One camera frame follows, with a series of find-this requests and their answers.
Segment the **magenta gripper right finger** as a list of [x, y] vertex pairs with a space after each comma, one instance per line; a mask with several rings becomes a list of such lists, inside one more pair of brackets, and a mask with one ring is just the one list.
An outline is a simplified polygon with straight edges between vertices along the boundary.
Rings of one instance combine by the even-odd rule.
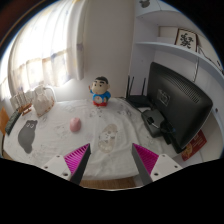
[[132, 144], [132, 156], [143, 185], [148, 185], [149, 183], [182, 169], [182, 167], [168, 155], [157, 155], [135, 143]]

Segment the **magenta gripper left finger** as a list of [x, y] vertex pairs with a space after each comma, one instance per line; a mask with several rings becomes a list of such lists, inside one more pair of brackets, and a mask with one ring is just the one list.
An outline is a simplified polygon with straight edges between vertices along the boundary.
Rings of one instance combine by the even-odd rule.
[[43, 169], [76, 185], [79, 185], [89, 156], [91, 154], [90, 145], [79, 147], [65, 156], [56, 155], [50, 159]]

